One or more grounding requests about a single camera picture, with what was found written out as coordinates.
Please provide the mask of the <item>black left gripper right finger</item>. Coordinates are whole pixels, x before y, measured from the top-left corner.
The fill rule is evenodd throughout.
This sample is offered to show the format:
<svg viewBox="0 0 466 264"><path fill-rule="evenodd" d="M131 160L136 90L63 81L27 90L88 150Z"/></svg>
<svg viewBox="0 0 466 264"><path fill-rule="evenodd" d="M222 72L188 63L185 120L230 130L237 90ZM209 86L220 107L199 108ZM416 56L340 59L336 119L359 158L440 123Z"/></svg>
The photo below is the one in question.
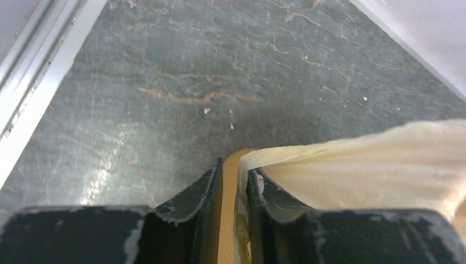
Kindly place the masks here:
<svg viewBox="0 0 466 264"><path fill-rule="evenodd" d="M433 210L317 210L259 168L247 200L253 263L465 263L459 235Z"/></svg>

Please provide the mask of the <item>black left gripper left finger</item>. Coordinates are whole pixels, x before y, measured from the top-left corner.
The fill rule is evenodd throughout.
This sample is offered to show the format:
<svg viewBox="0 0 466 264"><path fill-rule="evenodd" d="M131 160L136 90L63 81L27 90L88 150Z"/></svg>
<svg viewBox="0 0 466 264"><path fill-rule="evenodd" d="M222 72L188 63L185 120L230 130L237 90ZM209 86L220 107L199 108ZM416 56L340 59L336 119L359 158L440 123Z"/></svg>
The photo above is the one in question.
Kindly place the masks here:
<svg viewBox="0 0 466 264"><path fill-rule="evenodd" d="M1 263L216 263L223 162L155 208L27 207L1 227Z"/></svg>

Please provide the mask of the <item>translucent white trash bag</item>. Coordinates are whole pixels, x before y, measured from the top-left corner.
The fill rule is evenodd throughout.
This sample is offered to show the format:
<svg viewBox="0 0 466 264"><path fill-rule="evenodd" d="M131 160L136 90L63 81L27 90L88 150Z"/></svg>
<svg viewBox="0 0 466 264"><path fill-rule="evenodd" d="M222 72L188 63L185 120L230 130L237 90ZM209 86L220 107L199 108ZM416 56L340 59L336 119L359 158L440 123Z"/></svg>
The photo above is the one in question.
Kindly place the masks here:
<svg viewBox="0 0 466 264"><path fill-rule="evenodd" d="M269 176L316 209L425 208L453 222L465 206L465 120L417 121L321 144L265 148L237 167L234 263L250 263L247 175Z"/></svg>

